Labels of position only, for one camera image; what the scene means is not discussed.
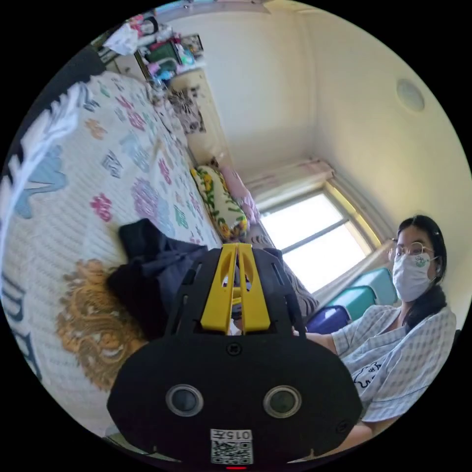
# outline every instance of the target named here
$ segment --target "label sticker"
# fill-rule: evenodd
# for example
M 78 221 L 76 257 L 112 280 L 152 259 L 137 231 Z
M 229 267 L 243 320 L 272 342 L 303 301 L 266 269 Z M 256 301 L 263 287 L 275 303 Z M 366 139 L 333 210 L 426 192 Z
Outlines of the label sticker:
M 253 464 L 250 429 L 211 429 L 211 463 L 224 465 Z

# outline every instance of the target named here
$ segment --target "yellow plastic part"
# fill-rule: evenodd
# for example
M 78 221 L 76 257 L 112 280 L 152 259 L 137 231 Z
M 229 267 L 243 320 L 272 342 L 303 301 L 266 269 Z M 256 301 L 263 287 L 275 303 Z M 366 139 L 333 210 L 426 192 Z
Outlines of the yellow plastic part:
M 241 290 L 242 332 L 265 331 L 269 329 L 270 318 L 252 252 L 252 245 L 240 243 L 238 249 L 240 279 L 245 285 L 247 276 L 251 283 L 250 291 Z
M 237 244 L 223 244 L 221 248 L 215 277 L 201 319 L 203 329 L 228 333 L 233 306 L 236 251 Z M 228 283 L 226 287 L 223 287 L 226 276 L 228 276 Z
M 239 273 L 242 281 L 248 278 L 251 290 L 234 287 L 236 255 L 239 254 Z M 223 282 L 228 277 L 227 286 Z M 241 303 L 242 332 L 265 331 L 270 326 L 269 313 L 257 272 L 251 244 L 223 244 L 215 277 L 208 294 L 201 324 L 203 329 L 228 333 L 231 308 Z

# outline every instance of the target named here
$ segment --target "blue storage bin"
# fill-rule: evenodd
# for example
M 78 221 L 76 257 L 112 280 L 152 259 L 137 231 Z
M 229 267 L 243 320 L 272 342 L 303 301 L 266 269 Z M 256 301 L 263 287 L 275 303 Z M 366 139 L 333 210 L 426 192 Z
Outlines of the blue storage bin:
M 327 307 L 342 306 L 355 321 L 372 305 L 375 305 L 375 294 L 370 287 L 352 287 L 341 292 Z
M 375 294 L 377 305 L 393 305 L 398 300 L 392 275 L 387 267 L 371 270 L 361 275 L 352 287 L 370 287 Z
M 331 334 L 349 323 L 349 315 L 342 306 L 325 307 L 306 323 L 309 333 Z

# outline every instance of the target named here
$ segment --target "white wall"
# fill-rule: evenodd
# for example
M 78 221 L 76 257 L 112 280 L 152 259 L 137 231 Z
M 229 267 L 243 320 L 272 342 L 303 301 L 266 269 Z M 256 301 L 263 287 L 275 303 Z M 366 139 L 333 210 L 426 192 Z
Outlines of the white wall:
M 198 33 L 205 73 L 242 176 L 301 158 L 308 149 L 309 83 L 303 44 L 291 11 L 212 13 L 171 22 Z
M 462 326 L 472 296 L 472 178 L 449 119 L 414 71 L 378 40 L 325 12 L 299 16 L 316 75 L 313 153 L 341 170 L 391 227 L 417 212 L 437 221 L 448 248 L 444 287 Z M 399 78 L 420 88 L 423 112 L 400 104 Z

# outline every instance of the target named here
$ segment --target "teal storage box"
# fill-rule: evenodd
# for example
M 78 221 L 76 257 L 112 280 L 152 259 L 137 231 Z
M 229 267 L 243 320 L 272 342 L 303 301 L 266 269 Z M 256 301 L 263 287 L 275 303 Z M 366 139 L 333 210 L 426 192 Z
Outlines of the teal storage box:
M 393 305 L 398 301 L 392 275 L 387 267 L 371 270 L 361 275 L 352 287 L 370 287 L 375 294 L 377 305 Z
M 342 291 L 327 306 L 342 306 L 352 321 L 360 318 L 369 306 L 375 305 L 375 294 L 370 287 L 351 287 Z

